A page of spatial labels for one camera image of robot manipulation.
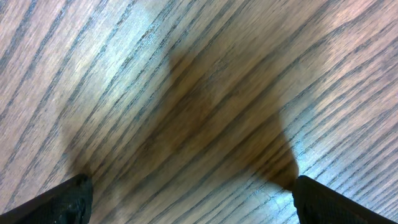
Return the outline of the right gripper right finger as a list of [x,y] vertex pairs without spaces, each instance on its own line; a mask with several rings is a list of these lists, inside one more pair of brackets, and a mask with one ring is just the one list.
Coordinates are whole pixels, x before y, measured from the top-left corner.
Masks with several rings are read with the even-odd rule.
[[292,190],[300,224],[395,224],[306,175]]

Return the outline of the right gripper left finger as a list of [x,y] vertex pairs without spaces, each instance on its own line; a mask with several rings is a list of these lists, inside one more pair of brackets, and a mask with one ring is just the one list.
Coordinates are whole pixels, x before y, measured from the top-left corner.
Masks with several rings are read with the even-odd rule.
[[1,215],[1,223],[90,222],[93,184],[86,174],[78,174],[62,184]]

